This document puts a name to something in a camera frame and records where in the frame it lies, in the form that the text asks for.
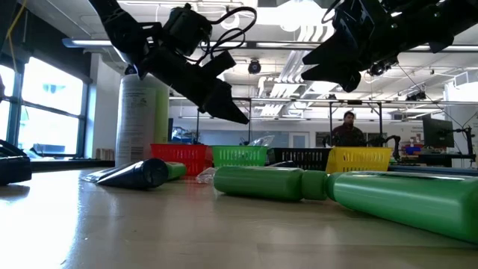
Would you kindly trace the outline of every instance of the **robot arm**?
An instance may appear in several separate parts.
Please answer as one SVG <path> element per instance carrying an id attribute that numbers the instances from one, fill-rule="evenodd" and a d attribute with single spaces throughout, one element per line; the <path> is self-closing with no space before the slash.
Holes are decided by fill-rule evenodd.
<path id="1" fill-rule="evenodd" d="M 190 64 L 186 58 L 202 41 L 208 44 L 209 49 L 212 25 L 217 22 L 208 21 L 186 4 L 173 8 L 165 25 L 159 22 L 139 23 L 116 0 L 89 1 L 98 13 L 111 44 L 140 78 L 151 73 L 196 104 L 202 113 L 208 112 L 213 117 L 236 123 L 249 122 L 232 101 L 231 85 L 217 78 L 235 65 L 232 56 L 223 51 L 214 57 L 214 50 L 211 50 L 200 58 L 201 61 L 208 53 L 211 55 L 211 60 L 203 67 L 199 66 L 200 61 Z M 249 11 L 256 16 L 251 7 L 239 7 L 229 16 L 240 11 Z M 238 33 L 223 42 L 239 37 L 254 24 L 255 19 L 244 30 L 236 28 Z"/>
<path id="2" fill-rule="evenodd" d="M 477 22 L 475 0 L 345 0 L 335 8 L 335 33 L 303 58 L 318 65 L 302 78 L 335 82 L 349 93 L 359 85 L 359 71 L 381 75 L 400 52 L 424 43 L 440 52 Z"/>

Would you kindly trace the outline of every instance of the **yellow basket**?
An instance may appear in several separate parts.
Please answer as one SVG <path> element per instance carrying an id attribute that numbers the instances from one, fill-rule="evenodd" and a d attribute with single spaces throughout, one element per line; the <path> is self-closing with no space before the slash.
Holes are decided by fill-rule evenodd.
<path id="1" fill-rule="evenodd" d="M 337 146 L 329 153 L 327 173 L 386 171 L 392 148 Z"/>

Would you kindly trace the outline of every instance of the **security camera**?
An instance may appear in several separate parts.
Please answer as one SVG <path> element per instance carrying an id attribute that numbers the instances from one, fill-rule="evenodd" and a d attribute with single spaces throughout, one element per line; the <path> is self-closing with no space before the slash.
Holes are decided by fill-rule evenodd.
<path id="1" fill-rule="evenodd" d="M 249 74 L 258 74 L 261 72 L 261 64 L 259 63 L 259 60 L 252 59 L 251 63 L 249 64 Z"/>

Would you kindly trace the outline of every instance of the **table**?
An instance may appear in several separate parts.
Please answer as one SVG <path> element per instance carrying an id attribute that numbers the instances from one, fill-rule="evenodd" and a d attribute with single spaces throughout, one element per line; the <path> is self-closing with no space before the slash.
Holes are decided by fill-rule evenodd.
<path id="1" fill-rule="evenodd" d="M 130 191 L 36 173 L 0 188 L 0 268 L 476 268 L 477 246 L 350 211 L 217 193 Z"/>

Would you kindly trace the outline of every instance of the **green plastic bottle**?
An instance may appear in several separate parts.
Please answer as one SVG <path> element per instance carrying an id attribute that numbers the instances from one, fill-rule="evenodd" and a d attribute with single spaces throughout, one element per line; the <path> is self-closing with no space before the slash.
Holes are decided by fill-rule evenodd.
<path id="1" fill-rule="evenodd" d="M 287 201 L 304 198 L 305 188 L 306 199 L 324 200 L 325 178 L 325 172 L 300 168 L 221 167 L 214 175 L 214 187 L 226 194 Z"/>
<path id="2" fill-rule="evenodd" d="M 348 172 L 326 185 L 347 208 L 478 244 L 478 178 Z"/>
<path id="3" fill-rule="evenodd" d="M 168 161 L 166 166 L 169 172 L 167 181 L 179 179 L 186 175 L 186 166 L 184 164 Z"/>

